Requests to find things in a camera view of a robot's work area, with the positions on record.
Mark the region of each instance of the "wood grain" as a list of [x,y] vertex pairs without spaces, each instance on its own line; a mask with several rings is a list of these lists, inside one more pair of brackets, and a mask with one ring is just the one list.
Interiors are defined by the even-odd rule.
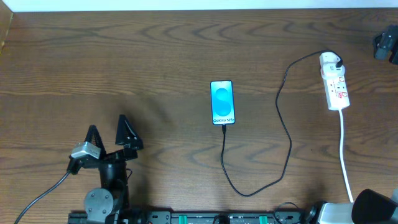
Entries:
[[0,54],[10,28],[11,19],[11,10],[0,0]]
[[[283,181],[236,195],[220,166],[210,82],[234,82],[225,164],[244,193],[280,176],[289,142],[274,100],[289,63],[325,48],[345,61],[345,158],[353,195],[398,184],[398,70],[373,59],[372,38],[398,9],[16,14],[0,56],[0,220],[12,223],[65,172],[90,124],[108,151],[124,113],[144,140],[127,163],[131,203],[174,210],[272,210],[291,201],[347,202],[338,113],[327,109],[316,57],[291,68],[279,99],[293,139]],[[65,223],[99,186],[82,170],[22,223]]]

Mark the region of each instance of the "phone screen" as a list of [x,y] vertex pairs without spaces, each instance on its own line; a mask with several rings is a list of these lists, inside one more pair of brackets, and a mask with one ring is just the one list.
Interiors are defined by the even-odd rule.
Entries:
[[211,88],[211,110],[213,124],[234,124],[235,108],[232,81],[213,81]]

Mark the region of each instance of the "power strip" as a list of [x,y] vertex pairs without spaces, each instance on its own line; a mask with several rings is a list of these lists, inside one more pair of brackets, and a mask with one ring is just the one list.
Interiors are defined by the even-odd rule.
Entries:
[[343,171],[344,182],[347,189],[349,201],[354,202],[351,188],[349,187],[346,166],[344,163],[344,120],[342,109],[349,106],[348,91],[346,80],[344,78],[345,67],[341,58],[333,52],[321,54],[319,61],[321,63],[321,76],[325,85],[326,99],[328,101],[329,110],[338,111],[340,115],[340,163]]
[[349,98],[344,78],[344,65],[337,68],[336,63],[340,61],[340,58],[331,52],[321,54],[319,59],[329,110],[338,111],[346,108],[349,106]]

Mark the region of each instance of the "power plug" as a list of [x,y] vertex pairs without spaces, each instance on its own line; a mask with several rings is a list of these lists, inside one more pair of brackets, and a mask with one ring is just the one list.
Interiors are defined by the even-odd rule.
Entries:
[[329,110],[337,111],[349,106],[348,91],[344,78],[345,67],[336,66],[341,59],[334,53],[327,52],[320,56],[321,76],[325,85]]

